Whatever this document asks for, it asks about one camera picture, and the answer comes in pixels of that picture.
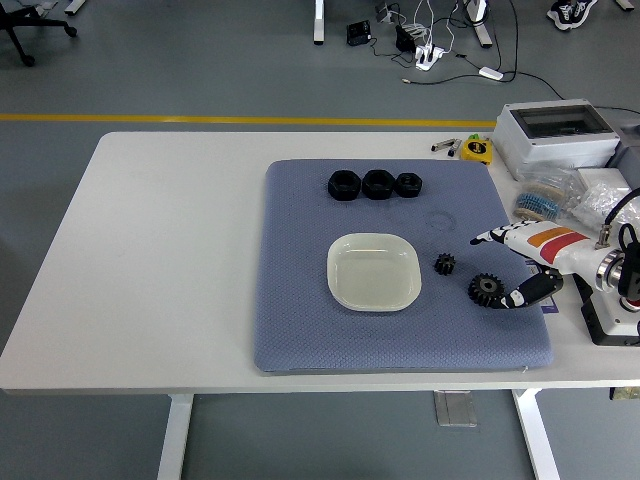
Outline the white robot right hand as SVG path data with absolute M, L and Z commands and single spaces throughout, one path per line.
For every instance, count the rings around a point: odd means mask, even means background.
M 513 291 L 496 295 L 480 289 L 484 280 L 472 281 L 470 296 L 482 306 L 494 309 L 528 307 L 559 291 L 565 275 L 576 274 L 598 290 L 607 291 L 605 285 L 606 249 L 596 249 L 595 241 L 568 227 L 551 221 L 525 220 L 486 231 L 470 243 L 498 242 L 511 251 L 536 262 L 542 271 L 521 283 Z

